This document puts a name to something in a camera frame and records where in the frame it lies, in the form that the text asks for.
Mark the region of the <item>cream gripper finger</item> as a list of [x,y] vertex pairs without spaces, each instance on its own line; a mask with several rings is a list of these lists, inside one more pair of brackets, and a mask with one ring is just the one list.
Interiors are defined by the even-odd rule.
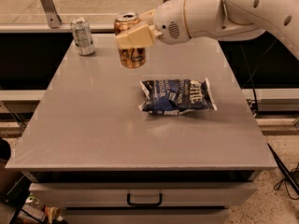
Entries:
[[120,49],[146,48],[154,45],[162,34],[154,25],[141,22],[116,35],[116,43]]
[[155,9],[147,11],[147,12],[141,14],[139,16],[139,19],[148,25],[152,25],[154,23],[153,17],[154,17],[155,12],[156,12]]

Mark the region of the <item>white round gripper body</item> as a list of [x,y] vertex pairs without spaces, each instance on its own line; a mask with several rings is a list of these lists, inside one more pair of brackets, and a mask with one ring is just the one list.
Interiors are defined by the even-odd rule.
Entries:
[[156,29],[161,32],[159,39],[165,44],[178,44],[191,38],[186,27],[186,0],[169,0],[159,6],[153,16]]

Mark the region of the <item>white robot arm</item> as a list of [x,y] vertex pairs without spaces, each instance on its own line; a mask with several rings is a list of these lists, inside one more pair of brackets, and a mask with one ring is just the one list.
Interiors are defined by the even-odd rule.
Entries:
[[169,0],[116,36],[121,49],[197,37],[250,40],[268,32],[299,59],[299,0]]

